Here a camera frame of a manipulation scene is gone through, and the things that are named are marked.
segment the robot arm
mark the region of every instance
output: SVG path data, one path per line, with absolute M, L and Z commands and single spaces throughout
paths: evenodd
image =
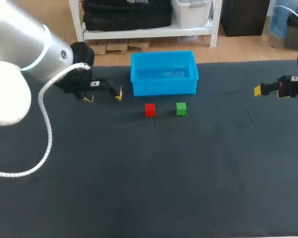
M 67 45 L 11 0 L 0 0 L 0 125 L 19 122 L 30 108 L 31 93 L 23 74 L 47 83 L 76 63 L 90 67 L 76 65 L 54 82 L 65 93 L 92 102 L 89 91 L 106 89 L 121 99 L 120 87 L 108 78 L 92 77 L 94 51 L 87 44 Z
M 255 96 L 268 95 L 273 91 L 278 92 L 278 97 L 292 97 L 298 95 L 298 76 L 284 75 L 274 83 L 261 83 L 254 89 Z

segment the white shelf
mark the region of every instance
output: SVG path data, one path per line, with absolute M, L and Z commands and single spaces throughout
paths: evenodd
M 86 26 L 80 23 L 79 0 L 69 0 L 73 22 L 78 41 L 102 40 L 102 39 L 124 39 L 124 38 L 153 38 L 153 37 L 172 37 L 172 36 L 198 36 L 211 35 L 210 47 L 217 44 L 218 30 L 221 16 L 222 0 L 214 0 L 211 8 L 213 18 L 209 18 L 205 26 L 181 29 L 173 20 L 167 27 L 133 30 L 133 31 L 87 31 Z
M 170 26 L 145 30 L 133 31 L 85 31 L 84 40 L 101 40 L 101 39 L 124 39 L 124 38 L 148 38 L 148 37 L 171 37 L 171 36 L 199 36 L 211 35 L 212 19 L 208 20 L 205 26 L 181 29 L 178 24 L 173 21 Z

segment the blue plastic bin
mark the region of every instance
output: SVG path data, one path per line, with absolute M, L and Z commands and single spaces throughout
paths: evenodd
M 134 96 L 195 94 L 198 79 L 192 51 L 132 54 Z

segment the green cube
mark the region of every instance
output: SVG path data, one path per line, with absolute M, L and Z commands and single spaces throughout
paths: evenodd
M 177 103 L 177 116 L 187 115 L 187 105 L 185 103 Z

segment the white wall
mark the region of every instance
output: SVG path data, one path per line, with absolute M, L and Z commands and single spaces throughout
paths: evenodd
M 269 4 L 269 8 L 268 8 L 268 12 L 267 15 L 271 16 L 273 13 L 273 7 L 275 6 L 276 0 L 270 0 L 270 4 Z

